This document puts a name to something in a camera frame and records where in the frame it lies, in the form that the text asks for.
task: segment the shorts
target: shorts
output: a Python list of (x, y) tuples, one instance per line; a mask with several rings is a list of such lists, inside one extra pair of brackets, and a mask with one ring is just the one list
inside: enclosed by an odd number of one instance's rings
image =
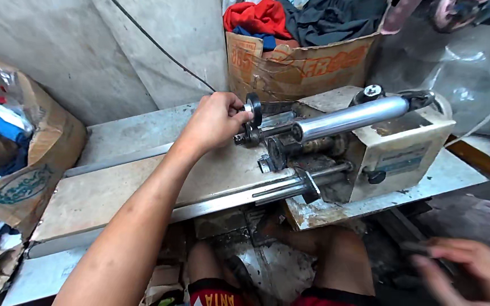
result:
[[(219, 278), (204, 278), (188, 285), (191, 306), (248, 306), (241, 290)], [(346, 291), (311, 287), (300, 295), (292, 306), (377, 306), (374, 296)]]

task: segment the black handle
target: black handle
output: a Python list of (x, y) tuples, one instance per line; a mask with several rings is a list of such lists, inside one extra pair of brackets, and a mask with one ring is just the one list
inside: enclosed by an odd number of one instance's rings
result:
[(386, 172), (382, 170), (368, 170), (366, 167), (362, 169), (362, 173), (368, 177), (368, 183), (379, 184), (385, 180)]

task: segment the blurred hand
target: blurred hand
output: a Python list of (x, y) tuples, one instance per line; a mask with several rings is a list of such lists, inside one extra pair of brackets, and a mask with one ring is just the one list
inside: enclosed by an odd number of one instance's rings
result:
[(181, 132), (179, 140), (201, 155), (223, 146), (235, 136), (243, 123), (253, 118), (251, 112), (239, 112), (243, 102), (233, 93), (204, 96), (194, 115)]
[(435, 238), (429, 243), (429, 251), (433, 258), (444, 258), (460, 264), (470, 275), (477, 278), (487, 298), (485, 302), (467, 301), (451, 285), (447, 275), (433, 260), (414, 255), (412, 260), (415, 266), (439, 302), (450, 306), (490, 306), (490, 247), (463, 239)]

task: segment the concrete wall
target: concrete wall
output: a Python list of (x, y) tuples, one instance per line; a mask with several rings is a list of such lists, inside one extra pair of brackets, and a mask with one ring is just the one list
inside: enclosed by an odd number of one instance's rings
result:
[[(220, 0), (120, 0), (170, 54), (227, 90)], [(0, 59), (86, 125), (198, 101), (210, 91), (110, 0), (0, 0)]]

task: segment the label sticker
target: label sticker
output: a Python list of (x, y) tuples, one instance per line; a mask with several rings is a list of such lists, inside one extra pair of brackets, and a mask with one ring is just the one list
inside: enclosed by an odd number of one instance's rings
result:
[(46, 188), (53, 173), (48, 164), (45, 164), (42, 168), (20, 175), (0, 188), (0, 203), (16, 204), (35, 196)]
[(384, 153), (379, 157), (376, 170), (385, 171), (387, 176), (416, 170), (429, 147), (430, 142), (426, 142)]

